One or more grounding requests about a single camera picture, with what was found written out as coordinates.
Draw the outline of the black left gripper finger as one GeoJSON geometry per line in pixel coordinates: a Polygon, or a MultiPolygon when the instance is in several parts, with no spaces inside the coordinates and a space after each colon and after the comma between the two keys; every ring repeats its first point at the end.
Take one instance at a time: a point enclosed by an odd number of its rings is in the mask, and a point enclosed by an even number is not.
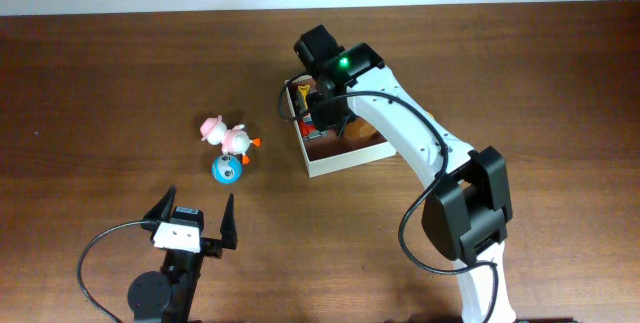
{"type": "Polygon", "coordinates": [[[170,186],[164,196],[144,216],[145,221],[167,222],[176,196],[176,187],[170,186]]]}
{"type": "Polygon", "coordinates": [[[236,250],[238,245],[237,229],[234,215],[234,195],[229,194],[224,215],[220,225],[221,242],[224,249],[236,250]]]}

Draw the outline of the brown plush bear toy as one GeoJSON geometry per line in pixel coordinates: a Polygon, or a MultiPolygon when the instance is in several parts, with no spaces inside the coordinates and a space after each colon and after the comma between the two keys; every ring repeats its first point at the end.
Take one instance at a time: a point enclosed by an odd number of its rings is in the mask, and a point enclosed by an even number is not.
{"type": "Polygon", "coordinates": [[[354,121],[346,125],[343,137],[350,142],[363,143],[366,141],[379,140],[382,135],[369,122],[361,117],[357,117],[354,121]]]}

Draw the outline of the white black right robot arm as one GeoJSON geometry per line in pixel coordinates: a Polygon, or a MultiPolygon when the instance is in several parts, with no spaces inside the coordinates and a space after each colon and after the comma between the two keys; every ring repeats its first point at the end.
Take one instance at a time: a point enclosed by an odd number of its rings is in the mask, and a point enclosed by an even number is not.
{"type": "Polygon", "coordinates": [[[368,44],[349,49],[318,25],[294,51],[315,82],[307,114],[322,128],[355,115],[371,124],[413,169],[424,190],[401,218],[403,234],[417,209],[422,229],[458,279],[465,322],[513,322],[504,281],[507,223],[513,217],[506,161],[493,147],[460,140],[416,103],[368,44]]]}

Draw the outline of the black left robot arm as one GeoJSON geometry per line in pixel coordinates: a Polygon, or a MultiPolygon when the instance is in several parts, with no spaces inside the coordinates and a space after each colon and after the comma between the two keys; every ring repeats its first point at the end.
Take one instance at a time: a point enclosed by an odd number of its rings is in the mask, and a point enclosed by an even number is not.
{"type": "Polygon", "coordinates": [[[233,195],[228,197],[218,239],[202,235],[202,211],[176,207],[175,197],[172,186],[143,217],[142,228],[165,256],[159,270],[139,275],[129,287],[127,302],[136,322],[187,322],[204,259],[219,259],[225,250],[237,248],[233,195]]]}

